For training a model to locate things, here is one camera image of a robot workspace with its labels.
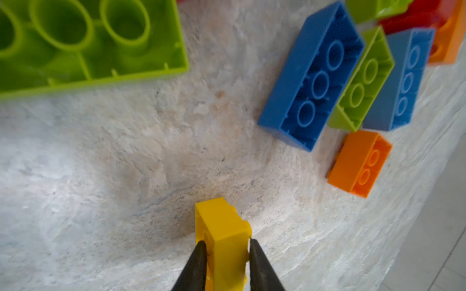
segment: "stone surface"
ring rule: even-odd
[[[429,291],[444,266],[466,274],[466,239],[459,241],[466,227],[465,173],[463,135],[383,280],[390,290]]]
[[[2,289],[169,290],[194,204],[223,196],[287,290],[377,290],[466,129],[466,51],[427,69],[363,200],[326,183],[343,132],[309,154],[256,125],[305,18],[330,2],[190,0],[190,73],[1,103]]]

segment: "green brick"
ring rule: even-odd
[[[387,81],[395,61],[381,26],[363,32],[364,51],[328,126],[356,132]]]
[[[382,19],[408,10],[414,0],[346,0],[346,7],[356,23]]]
[[[188,70],[176,0],[0,0],[0,100]]]

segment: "floor tile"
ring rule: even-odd
[[[391,290],[390,290],[390,289],[388,289],[388,287],[387,287],[387,286],[385,286],[385,285],[382,283],[382,284],[380,284],[380,288],[379,288],[379,290],[378,290],[378,291],[391,291]]]
[[[390,289],[426,291],[432,284],[466,226],[465,172],[463,138],[383,281]]]
[[[466,235],[460,239],[446,266],[460,275],[466,277]]]
[[[438,285],[434,284],[429,291],[445,291],[445,289],[442,289]]]
[[[442,269],[435,284],[445,291],[466,290],[466,278],[447,267]]]

